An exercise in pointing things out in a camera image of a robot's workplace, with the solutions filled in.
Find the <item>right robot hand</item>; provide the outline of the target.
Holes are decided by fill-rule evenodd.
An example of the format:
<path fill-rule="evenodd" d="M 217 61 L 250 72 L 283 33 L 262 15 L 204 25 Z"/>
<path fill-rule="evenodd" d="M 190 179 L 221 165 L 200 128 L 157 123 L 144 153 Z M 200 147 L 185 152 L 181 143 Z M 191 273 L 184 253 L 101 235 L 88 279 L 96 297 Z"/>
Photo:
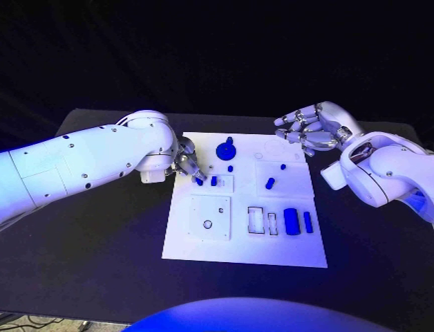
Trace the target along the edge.
<path fill-rule="evenodd" d="M 278 137 L 290 144 L 299 143 L 308 156 L 315 156 L 318 151 L 342 151 L 365 135 L 351 113 L 331 101 L 296 109 L 273 125 Z"/>

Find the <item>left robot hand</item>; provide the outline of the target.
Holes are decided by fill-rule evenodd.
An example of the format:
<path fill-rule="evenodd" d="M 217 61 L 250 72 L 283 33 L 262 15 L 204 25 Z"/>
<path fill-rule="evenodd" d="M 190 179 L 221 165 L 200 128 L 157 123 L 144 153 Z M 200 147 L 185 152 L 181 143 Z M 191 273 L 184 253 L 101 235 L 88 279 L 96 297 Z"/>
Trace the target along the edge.
<path fill-rule="evenodd" d="M 196 145 L 193 141 L 181 136 L 177 138 L 177 155 L 170 167 L 165 170 L 165 175 L 178 173 L 184 176 L 191 176 L 196 180 L 206 181 L 207 175 L 204 175 L 196 155 Z"/>

